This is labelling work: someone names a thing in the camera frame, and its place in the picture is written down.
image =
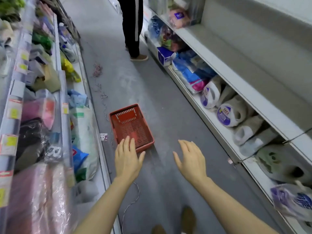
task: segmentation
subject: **pink package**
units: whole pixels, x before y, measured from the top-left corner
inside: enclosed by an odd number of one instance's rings
[[[45,126],[51,130],[54,122],[54,112],[54,98],[39,98],[34,101],[24,102],[21,120],[27,121],[40,117]]]
[[[70,234],[72,231],[70,190],[67,186],[63,164],[59,163],[53,168],[52,180],[52,225],[55,233]]]
[[[180,29],[182,27],[188,26],[191,22],[190,18],[183,9],[174,9],[169,12],[169,22],[170,24]]]
[[[52,173],[37,163],[14,175],[8,206],[7,234],[49,234]]]

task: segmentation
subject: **floor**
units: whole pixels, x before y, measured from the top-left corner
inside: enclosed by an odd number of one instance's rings
[[[127,210],[124,233],[150,233],[156,224],[162,224],[167,233],[178,233],[181,210],[185,205],[191,206],[196,214],[198,233],[225,233],[210,207],[179,173],[172,154],[177,151],[182,155],[178,139],[194,141],[206,157],[208,176],[281,233],[257,196],[228,163],[228,155],[170,76],[152,57],[147,62],[129,61],[124,48],[122,17],[108,0],[61,2],[81,35],[99,131],[110,135],[103,147],[111,180],[115,177],[116,144],[111,142],[111,125],[105,118],[110,112],[139,103],[155,138],[155,146],[147,151],[136,181],[140,197]],[[150,55],[143,43],[140,51]],[[103,67],[103,74],[97,79],[92,77],[95,63]],[[96,92],[99,84],[102,94]],[[120,223],[125,208],[137,195],[138,191],[132,185],[119,210]]]

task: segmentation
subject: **left hand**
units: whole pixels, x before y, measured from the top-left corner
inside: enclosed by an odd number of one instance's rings
[[[116,178],[127,180],[130,184],[138,177],[142,168],[145,152],[138,158],[135,151],[135,139],[132,138],[129,146],[130,137],[127,136],[117,146],[115,151]]]

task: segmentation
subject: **red shopping basket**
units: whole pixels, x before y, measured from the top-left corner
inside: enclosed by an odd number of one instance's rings
[[[111,112],[110,120],[117,144],[127,136],[130,136],[130,139],[135,138],[137,153],[154,144],[154,138],[138,104]]]

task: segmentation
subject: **shoe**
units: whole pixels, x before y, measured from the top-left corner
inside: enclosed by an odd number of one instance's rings
[[[185,234],[193,234],[196,227],[196,217],[193,210],[186,206],[182,211],[181,228]]]
[[[136,58],[130,57],[130,61],[146,61],[148,58],[149,57],[147,55],[140,54]]]
[[[152,229],[152,234],[166,234],[166,231],[162,225],[158,224]]]

